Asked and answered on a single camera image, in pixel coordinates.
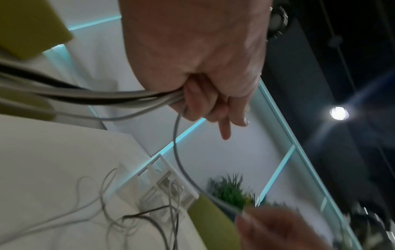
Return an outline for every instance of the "skin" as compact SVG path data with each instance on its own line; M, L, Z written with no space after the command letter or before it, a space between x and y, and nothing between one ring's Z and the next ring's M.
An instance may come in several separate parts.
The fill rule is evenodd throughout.
M332 250L294 212L284 208L246 208L235 221L242 250Z
M244 109L265 60L271 0L119 0L126 54L148 90L182 88L185 118L248 124Z

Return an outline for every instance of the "ceiling light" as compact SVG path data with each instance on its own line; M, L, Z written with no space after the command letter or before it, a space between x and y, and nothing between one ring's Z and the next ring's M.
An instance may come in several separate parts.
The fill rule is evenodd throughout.
M334 107L329 111L329 114L335 120L346 120L350 117L348 111L343 107Z

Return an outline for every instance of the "green plant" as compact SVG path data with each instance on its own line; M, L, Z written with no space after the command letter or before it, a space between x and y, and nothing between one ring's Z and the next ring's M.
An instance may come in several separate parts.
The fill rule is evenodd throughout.
M215 197L240 209L244 205L255 206L255 194L244 192L240 188L242 181L243 176L239 178L237 174L233 174L232 178L229 175L227 178L221 177L220 180L210 178L210 191Z

